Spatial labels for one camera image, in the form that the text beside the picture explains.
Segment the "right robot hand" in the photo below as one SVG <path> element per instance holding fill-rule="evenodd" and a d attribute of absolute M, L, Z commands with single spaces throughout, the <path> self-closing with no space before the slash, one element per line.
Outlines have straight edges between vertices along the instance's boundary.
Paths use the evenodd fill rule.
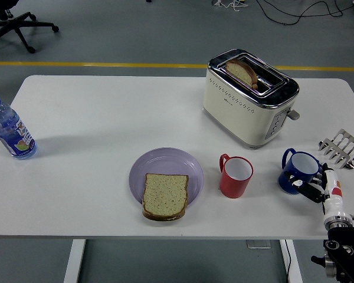
<path fill-rule="evenodd" d="M 283 175 L 293 189 L 315 203 L 322 203 L 324 212 L 324 224 L 327 230 L 337 226 L 352 226 L 352 217 L 345 212 L 343 205 L 342 189 L 336 172 L 326 163 L 321 165 L 321 182 L 323 191 L 305 182 L 297 174 L 284 172 Z"/>

